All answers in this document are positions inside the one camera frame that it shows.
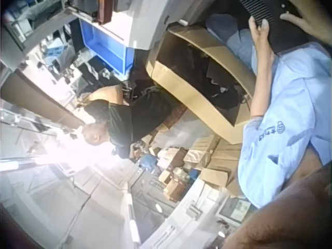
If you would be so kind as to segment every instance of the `finger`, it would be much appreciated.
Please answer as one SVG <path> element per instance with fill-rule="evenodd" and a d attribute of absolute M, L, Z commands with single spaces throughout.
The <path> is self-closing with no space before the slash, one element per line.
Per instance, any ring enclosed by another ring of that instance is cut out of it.
<path fill-rule="evenodd" d="M 304 31 L 308 30 L 308 23 L 306 22 L 305 19 L 296 17 L 296 16 L 294 16 L 292 14 L 288 14 L 288 13 L 281 14 L 280 19 L 291 22 L 292 24 L 299 26 Z"/>
<path fill-rule="evenodd" d="M 262 22 L 261 22 L 260 35 L 261 35 L 262 37 L 267 38 L 268 35 L 269 35 L 269 31 L 270 31 L 270 25 L 269 25 L 269 22 L 268 22 L 268 20 L 263 19 Z"/>
<path fill-rule="evenodd" d="M 259 36 L 259 32 L 257 30 L 256 22 L 253 16 L 249 18 L 249 28 L 251 35 L 253 37 L 253 40 L 255 40 Z"/>

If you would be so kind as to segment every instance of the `fingernail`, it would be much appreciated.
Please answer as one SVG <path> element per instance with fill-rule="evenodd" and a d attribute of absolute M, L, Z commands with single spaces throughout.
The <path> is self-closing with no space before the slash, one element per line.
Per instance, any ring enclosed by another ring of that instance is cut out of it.
<path fill-rule="evenodd" d="M 268 20 L 263 19 L 263 21 L 261 22 L 261 25 L 262 25 L 262 27 L 267 27 L 269 25 Z"/>

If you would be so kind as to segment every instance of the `hand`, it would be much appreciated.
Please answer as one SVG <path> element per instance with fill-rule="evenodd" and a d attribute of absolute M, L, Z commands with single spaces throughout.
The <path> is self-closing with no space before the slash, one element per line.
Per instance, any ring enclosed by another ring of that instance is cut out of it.
<path fill-rule="evenodd" d="M 250 17 L 249 27 L 256 48 L 258 66 L 267 66 L 271 68 L 274 60 L 274 53 L 268 41 L 270 31 L 269 22 L 266 19 L 263 19 L 262 26 L 257 28 L 254 17 Z"/>
<path fill-rule="evenodd" d="M 303 18 L 285 13 L 282 20 L 299 26 L 306 33 L 332 45 L 332 21 L 316 0 L 289 0 L 295 5 Z"/>

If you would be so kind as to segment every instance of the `person in black shirt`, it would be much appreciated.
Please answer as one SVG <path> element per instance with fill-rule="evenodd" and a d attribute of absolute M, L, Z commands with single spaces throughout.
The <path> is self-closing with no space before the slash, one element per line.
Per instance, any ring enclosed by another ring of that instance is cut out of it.
<path fill-rule="evenodd" d="M 84 126 L 87 143 L 111 141 L 121 158 L 128 158 L 130 146 L 162 124 L 172 111 L 171 103 L 157 87 L 149 88 L 133 105 L 123 102 L 121 86 L 101 88 L 89 96 L 84 110 L 96 123 Z"/>

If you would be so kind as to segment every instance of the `person in light blue shirt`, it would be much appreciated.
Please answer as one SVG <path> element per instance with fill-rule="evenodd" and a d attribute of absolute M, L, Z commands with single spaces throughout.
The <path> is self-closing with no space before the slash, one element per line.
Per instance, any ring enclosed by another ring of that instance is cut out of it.
<path fill-rule="evenodd" d="M 274 54 L 269 23 L 238 31 L 230 15 L 206 27 L 256 74 L 251 120 L 243 131 L 239 184 L 253 205 L 272 201 L 296 171 L 308 146 L 323 165 L 331 156 L 331 58 L 319 43 Z"/>

